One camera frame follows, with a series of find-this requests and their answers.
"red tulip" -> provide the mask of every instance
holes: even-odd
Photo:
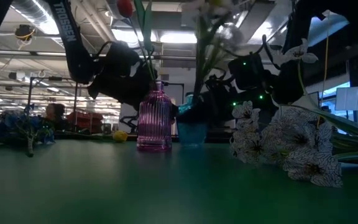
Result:
[[[132,16],[132,3],[130,0],[118,0],[117,7],[120,15],[125,18],[130,18]]]

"glass vase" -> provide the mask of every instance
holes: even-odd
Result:
[[[171,99],[164,93],[162,82],[151,83],[150,89],[139,107],[137,150],[168,151],[172,148]]]
[[[186,96],[186,103],[179,106],[179,115],[183,114],[192,107],[193,95]],[[178,121],[179,141],[185,147],[200,147],[203,145],[206,133],[208,132],[207,123],[183,123]]]

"green table surface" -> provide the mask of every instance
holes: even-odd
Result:
[[[228,147],[60,140],[28,158],[0,146],[0,223],[358,224],[358,169],[343,171],[342,189],[318,187]]]

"pink glass vase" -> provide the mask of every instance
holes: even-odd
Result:
[[[171,139],[171,99],[164,93],[163,84],[150,85],[151,91],[140,103],[137,121],[137,150],[148,152],[168,151]]]

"yellow cable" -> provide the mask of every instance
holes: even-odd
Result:
[[[327,16],[328,28],[327,28],[327,41],[326,41],[326,61],[325,61],[325,68],[324,68],[323,91],[321,92],[320,108],[323,106],[324,89],[325,89],[325,84],[326,84],[326,79],[327,79],[327,69],[328,69],[329,14],[330,14],[330,11],[328,11],[328,16]],[[321,118],[321,116],[318,116],[317,128],[320,124],[320,118]]]
[[[35,32],[35,29],[32,29],[32,32],[30,34],[27,34],[27,35],[24,35],[24,36],[18,36],[18,35],[15,35],[15,36],[17,38],[27,38],[27,37],[30,37],[34,32]]]

